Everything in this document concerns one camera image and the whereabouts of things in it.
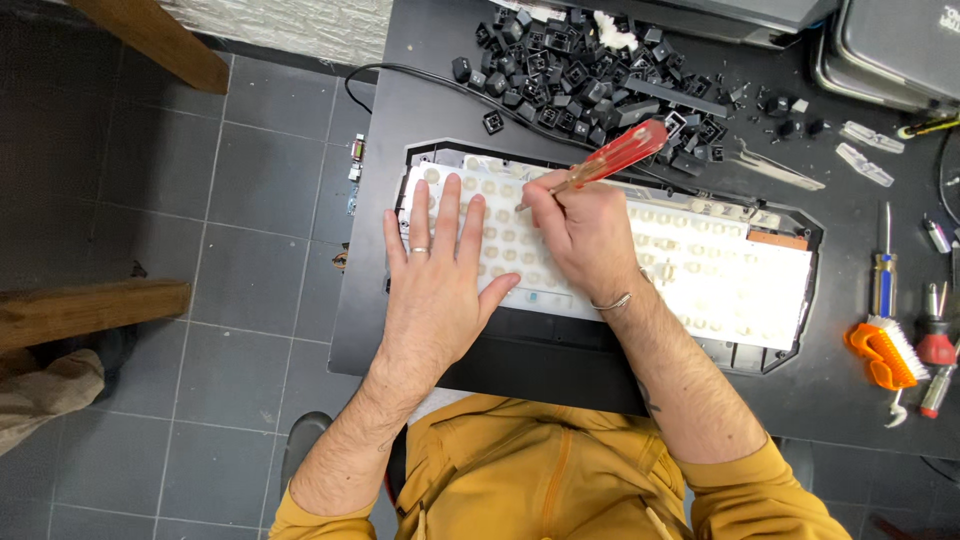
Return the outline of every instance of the flathead screwdriver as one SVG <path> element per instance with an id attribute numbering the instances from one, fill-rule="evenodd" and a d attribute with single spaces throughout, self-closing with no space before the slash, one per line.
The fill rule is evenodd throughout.
<path id="1" fill-rule="evenodd" d="M 897 256 L 890 253 L 890 203 L 886 206 L 886 227 L 883 252 L 875 255 L 873 315 L 893 317 L 897 314 Z"/>

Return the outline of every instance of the person's left hand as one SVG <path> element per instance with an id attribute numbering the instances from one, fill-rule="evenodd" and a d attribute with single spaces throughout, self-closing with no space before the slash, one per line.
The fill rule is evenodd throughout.
<path id="1" fill-rule="evenodd" d="M 467 220 L 457 249 L 460 177 L 444 183 L 433 246 L 427 225 L 429 189 L 417 182 L 410 216 L 410 248 L 429 248 L 408 255 L 400 240 L 396 215 L 383 213 L 383 235 L 390 262 L 390 301 L 378 354 L 408 376 L 430 387 L 451 364 L 467 353 L 487 325 L 493 310 L 520 281 L 504 274 L 477 294 L 477 270 L 483 231 L 483 195 L 470 199 Z"/>

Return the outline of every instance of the yellow hoodie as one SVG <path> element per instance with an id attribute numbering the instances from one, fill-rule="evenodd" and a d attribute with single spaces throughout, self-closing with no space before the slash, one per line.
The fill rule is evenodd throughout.
<path id="1" fill-rule="evenodd" d="M 270 538 L 373 539 L 372 507 L 315 516 L 288 492 Z M 410 427 L 396 515 L 396 538 L 416 540 L 850 538 L 769 439 L 729 463 L 681 463 L 649 419 L 481 394 Z"/>

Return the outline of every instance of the wooden beam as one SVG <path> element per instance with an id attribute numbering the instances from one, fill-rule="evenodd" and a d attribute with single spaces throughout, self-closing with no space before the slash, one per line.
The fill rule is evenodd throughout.
<path id="1" fill-rule="evenodd" d="M 197 90 L 227 93 L 227 64 L 154 0 L 67 2 Z"/>
<path id="2" fill-rule="evenodd" d="M 0 293 L 0 351 L 179 315 L 190 283 L 127 280 Z"/>

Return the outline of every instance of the hand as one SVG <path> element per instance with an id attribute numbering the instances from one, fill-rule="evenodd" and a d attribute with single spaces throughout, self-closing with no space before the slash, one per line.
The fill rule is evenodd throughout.
<path id="1" fill-rule="evenodd" d="M 571 284 L 598 306 L 616 302 L 625 292 L 637 293 L 633 234 L 627 197 L 620 189 L 592 182 L 551 197 L 547 190 L 566 181 L 570 171 L 557 170 L 523 187 L 523 203 L 531 207 L 534 226 Z"/>
<path id="2" fill-rule="evenodd" d="M 418 181 L 410 216 L 411 249 L 430 246 L 428 197 L 426 182 Z M 433 247 L 429 253 L 409 255 L 400 241 L 396 215 L 392 210 L 383 214 L 391 285 L 378 354 L 389 362 L 399 362 L 405 373 L 429 381 L 430 387 L 467 353 L 493 310 L 520 281 L 518 274 L 504 274 L 477 294 L 486 205 L 483 195 L 470 199 L 457 250 L 460 177 L 449 175 L 440 200 Z"/>

